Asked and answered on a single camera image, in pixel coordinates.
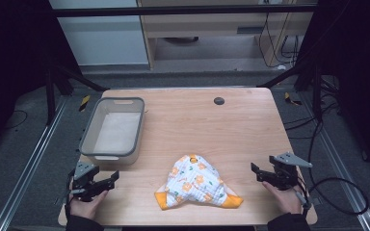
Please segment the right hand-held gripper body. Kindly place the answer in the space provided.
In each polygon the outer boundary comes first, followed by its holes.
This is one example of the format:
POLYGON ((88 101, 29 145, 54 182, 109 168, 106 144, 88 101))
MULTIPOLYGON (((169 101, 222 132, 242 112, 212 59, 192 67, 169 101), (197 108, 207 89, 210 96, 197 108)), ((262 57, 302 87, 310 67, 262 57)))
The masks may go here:
POLYGON ((270 180, 270 184, 282 191, 291 189, 298 185, 299 175, 297 167, 313 167, 312 163, 305 161, 290 152, 270 156, 269 161, 274 168, 274 176, 270 180))

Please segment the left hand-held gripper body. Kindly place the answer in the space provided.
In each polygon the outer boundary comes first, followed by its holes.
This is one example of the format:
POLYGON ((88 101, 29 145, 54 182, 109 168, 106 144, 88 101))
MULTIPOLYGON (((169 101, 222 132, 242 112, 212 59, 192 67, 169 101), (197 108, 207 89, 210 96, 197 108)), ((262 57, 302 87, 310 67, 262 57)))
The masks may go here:
POLYGON ((98 166, 79 161, 72 174, 71 194, 84 202, 91 202, 94 198, 93 178, 98 172, 98 166))

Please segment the person's left hand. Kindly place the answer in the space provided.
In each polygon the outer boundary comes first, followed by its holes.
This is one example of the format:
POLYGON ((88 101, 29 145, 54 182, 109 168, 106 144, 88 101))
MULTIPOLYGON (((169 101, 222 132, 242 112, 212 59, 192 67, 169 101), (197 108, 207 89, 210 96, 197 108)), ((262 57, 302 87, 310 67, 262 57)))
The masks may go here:
POLYGON ((69 210, 72 216, 87 218, 94 220, 97 208, 101 202, 105 199, 107 191, 102 192, 100 195, 97 195, 92 201, 84 202, 78 197, 71 195, 69 197, 69 210))

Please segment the person's right hand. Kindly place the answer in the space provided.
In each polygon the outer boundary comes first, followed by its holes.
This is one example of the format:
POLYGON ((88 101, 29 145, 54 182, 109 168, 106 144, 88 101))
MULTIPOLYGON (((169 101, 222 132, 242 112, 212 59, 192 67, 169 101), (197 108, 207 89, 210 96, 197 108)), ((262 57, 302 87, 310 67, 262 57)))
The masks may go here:
POLYGON ((286 191, 280 191, 268 182, 263 182, 262 186, 273 195, 283 214, 300 214, 302 212, 302 202, 298 198, 298 194, 302 193, 300 188, 294 187, 286 191))

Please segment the white basket with grey rim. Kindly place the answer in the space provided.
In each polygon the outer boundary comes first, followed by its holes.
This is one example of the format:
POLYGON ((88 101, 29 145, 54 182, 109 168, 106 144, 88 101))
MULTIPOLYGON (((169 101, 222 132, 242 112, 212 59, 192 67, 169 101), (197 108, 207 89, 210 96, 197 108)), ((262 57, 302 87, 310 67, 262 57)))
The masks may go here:
POLYGON ((94 161, 132 165, 139 157, 145 102, 140 97, 97 101, 80 141, 80 152, 94 161))

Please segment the white orange floral baby cloth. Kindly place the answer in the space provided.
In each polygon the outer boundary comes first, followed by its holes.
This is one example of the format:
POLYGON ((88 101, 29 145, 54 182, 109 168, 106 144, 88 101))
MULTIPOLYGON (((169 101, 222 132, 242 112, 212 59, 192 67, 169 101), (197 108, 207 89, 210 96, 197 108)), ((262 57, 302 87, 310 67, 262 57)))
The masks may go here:
POLYGON ((217 169, 196 154, 184 155, 177 160, 167 182, 154 196, 162 210, 187 201, 226 209, 236 209, 243 203, 243 198, 225 184, 217 169))

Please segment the yellow black striped tape piece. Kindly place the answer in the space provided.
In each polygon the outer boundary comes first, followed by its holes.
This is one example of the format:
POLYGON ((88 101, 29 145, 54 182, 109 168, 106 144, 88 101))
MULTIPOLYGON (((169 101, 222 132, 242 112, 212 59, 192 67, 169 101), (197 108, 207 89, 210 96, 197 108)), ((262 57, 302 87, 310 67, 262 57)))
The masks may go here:
POLYGON ((284 101, 286 103, 289 103, 289 104, 292 104, 292 105, 296 105, 296 106, 301 106, 303 105, 302 102, 300 100, 293 100, 291 98, 291 95, 288 93, 288 92, 285 92, 284 93, 284 101))
POLYGON ((81 104, 79 106, 79 109, 78 111, 79 112, 84 112, 88 103, 89 103, 89 100, 90 100, 91 96, 90 95, 85 95, 81 101, 81 104))

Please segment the black metal stand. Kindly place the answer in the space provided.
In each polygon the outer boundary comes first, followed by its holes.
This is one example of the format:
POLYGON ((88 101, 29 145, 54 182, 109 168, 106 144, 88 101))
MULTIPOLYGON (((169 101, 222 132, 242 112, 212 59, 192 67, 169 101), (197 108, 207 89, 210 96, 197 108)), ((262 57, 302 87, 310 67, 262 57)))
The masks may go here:
POLYGON ((312 86, 312 112, 315 115, 316 119, 318 121, 321 121, 321 65, 320 61, 318 61, 317 59, 312 61, 298 61, 296 65, 292 68, 282 72, 273 80, 258 85, 258 87, 270 89, 277 83, 280 83, 293 75, 298 76, 294 84, 295 90, 303 91, 306 90, 309 86, 312 86))
POLYGON ((95 91, 105 91, 107 88, 102 87, 95 82, 85 78, 82 74, 72 71, 60 64, 50 64, 45 73, 45 89, 47 103, 47 125, 50 125, 56 115, 55 88, 61 95, 71 95, 74 91, 72 84, 68 81, 71 78, 77 82, 89 87, 95 91))

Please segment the white cabinet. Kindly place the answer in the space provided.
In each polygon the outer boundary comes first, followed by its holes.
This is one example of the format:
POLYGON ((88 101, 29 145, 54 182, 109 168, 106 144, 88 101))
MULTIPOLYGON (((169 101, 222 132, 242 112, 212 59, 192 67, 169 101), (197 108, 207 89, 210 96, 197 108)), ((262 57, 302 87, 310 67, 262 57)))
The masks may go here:
MULTIPOLYGON (((137 7, 136 0, 49 0, 54 10, 137 7)), ((137 15, 59 17, 80 66, 148 64, 137 15)))

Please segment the light wooden desk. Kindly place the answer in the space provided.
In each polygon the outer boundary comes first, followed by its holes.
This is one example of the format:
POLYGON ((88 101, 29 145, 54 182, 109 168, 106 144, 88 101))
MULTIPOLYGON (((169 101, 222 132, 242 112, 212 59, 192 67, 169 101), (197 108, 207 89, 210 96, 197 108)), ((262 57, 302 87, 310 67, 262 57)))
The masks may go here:
MULTIPOLYGON (((293 5, 317 0, 136 0, 140 7, 293 5)), ((253 35, 265 64, 281 62, 285 38, 303 36, 313 13, 218 13, 143 15, 147 39, 253 35)))

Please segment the aluminium floor rail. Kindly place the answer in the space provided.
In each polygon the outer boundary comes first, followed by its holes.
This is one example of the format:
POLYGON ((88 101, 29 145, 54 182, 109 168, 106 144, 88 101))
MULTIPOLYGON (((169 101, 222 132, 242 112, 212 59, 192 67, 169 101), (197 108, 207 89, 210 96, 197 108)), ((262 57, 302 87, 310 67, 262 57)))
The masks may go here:
POLYGON ((31 154, 25 168, 20 174, 12 193, 10 194, 5 206, 0 212, 0 231, 7 231, 13 216, 15 215, 20 202, 22 201, 31 180, 33 179, 35 172, 40 164, 40 160, 50 143, 51 138, 64 114, 66 104, 68 102, 68 96, 61 96, 59 104, 56 106, 55 114, 50 123, 48 123, 38 140, 33 153, 31 154))
POLYGON ((323 127, 323 123, 315 118, 313 124, 316 127, 313 138, 318 138, 320 140, 336 177, 340 179, 339 184, 346 198, 349 200, 352 211, 354 213, 359 212, 357 219, 362 229, 364 231, 370 231, 370 209, 366 197, 362 194, 361 189, 357 189, 355 186, 351 185, 351 183, 355 182, 354 177, 339 157, 338 151, 334 147, 329 133, 323 127))

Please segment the black horizontal frame bar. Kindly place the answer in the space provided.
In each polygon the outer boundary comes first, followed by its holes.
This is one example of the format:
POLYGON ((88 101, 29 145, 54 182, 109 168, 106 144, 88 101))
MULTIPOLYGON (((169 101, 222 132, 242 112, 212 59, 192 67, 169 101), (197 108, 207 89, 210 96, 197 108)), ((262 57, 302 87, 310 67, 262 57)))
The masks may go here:
POLYGON ((102 9, 60 9, 45 12, 55 17, 128 16, 128 15, 178 15, 218 13, 310 13, 317 4, 293 5, 218 5, 218 6, 173 6, 102 9))

